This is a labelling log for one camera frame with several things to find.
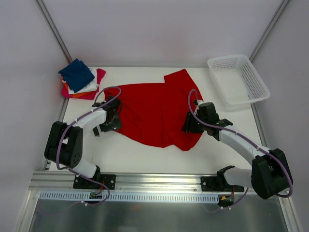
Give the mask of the red t shirt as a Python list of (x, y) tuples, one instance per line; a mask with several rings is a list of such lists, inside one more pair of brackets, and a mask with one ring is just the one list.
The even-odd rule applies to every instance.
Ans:
[(182, 130), (187, 113), (194, 109), (195, 97), (189, 92), (198, 90), (187, 70), (182, 69), (164, 77), (163, 83), (120, 85), (108, 89), (106, 97), (119, 93), (122, 110), (118, 133), (144, 145), (165, 148), (175, 145), (188, 151), (196, 145), (201, 133)]

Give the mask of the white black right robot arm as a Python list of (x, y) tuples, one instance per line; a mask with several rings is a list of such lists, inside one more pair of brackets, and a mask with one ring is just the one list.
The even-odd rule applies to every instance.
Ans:
[(249, 164), (250, 169), (240, 169), (230, 165), (217, 172), (216, 186), (227, 191), (232, 186), (252, 188), (259, 197), (268, 199), (289, 190), (286, 198), (293, 192), (293, 178), (285, 153), (276, 148), (270, 149), (252, 141), (227, 119), (220, 119), (212, 102), (195, 100), (188, 104), (183, 131), (186, 133), (203, 133), (213, 137), (239, 155)]

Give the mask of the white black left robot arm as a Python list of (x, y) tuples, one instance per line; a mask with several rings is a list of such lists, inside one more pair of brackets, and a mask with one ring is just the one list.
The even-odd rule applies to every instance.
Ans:
[(107, 101), (94, 103), (89, 112), (71, 123), (54, 122), (44, 151), (45, 158), (58, 164), (59, 168), (68, 168), (84, 176), (84, 183), (89, 188), (97, 188), (101, 183), (100, 168), (83, 157), (83, 137), (89, 132), (99, 137), (101, 132), (120, 129), (121, 110), (120, 99), (109, 96)]

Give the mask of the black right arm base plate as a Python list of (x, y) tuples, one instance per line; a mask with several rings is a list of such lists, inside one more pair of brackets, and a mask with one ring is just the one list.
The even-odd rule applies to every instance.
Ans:
[(200, 185), (202, 192), (244, 192), (244, 187), (230, 185), (218, 176), (202, 176)]

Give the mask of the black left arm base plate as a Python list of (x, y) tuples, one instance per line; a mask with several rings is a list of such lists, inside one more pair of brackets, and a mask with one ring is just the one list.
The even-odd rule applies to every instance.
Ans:
[(115, 189), (116, 184), (116, 175), (115, 174), (100, 174), (100, 177), (97, 180), (86, 180), (85, 178), (81, 176), (75, 176), (74, 182), (73, 182), (73, 188), (74, 189), (99, 189), (102, 187), (102, 185), (97, 184), (97, 182), (100, 182), (104, 184), (109, 190)]

